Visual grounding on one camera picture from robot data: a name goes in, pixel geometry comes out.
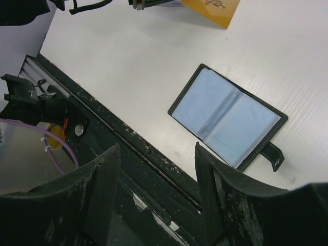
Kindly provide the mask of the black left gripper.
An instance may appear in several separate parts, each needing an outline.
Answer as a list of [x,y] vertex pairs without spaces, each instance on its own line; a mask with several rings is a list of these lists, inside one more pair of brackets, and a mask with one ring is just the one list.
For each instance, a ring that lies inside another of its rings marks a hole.
[[179,7],[179,0],[128,0],[128,3],[137,11],[155,6]]

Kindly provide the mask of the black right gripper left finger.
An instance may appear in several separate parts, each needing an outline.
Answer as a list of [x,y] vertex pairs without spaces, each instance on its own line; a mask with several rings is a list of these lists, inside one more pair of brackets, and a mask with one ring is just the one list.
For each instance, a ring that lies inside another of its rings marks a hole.
[[107,245],[120,146],[28,192],[1,195],[1,245]]

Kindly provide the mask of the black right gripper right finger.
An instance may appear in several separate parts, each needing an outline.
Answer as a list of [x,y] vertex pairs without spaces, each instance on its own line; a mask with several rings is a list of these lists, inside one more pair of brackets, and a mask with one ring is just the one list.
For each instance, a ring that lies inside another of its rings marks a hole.
[[327,245],[327,184],[289,191],[195,146],[206,245]]

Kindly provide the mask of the black leather card holder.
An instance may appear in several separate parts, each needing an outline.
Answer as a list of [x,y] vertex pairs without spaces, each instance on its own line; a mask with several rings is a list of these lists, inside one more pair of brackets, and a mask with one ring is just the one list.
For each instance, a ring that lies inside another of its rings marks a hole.
[[288,116],[205,64],[200,64],[168,114],[230,167],[244,171],[261,154],[277,171],[283,152],[271,139]]

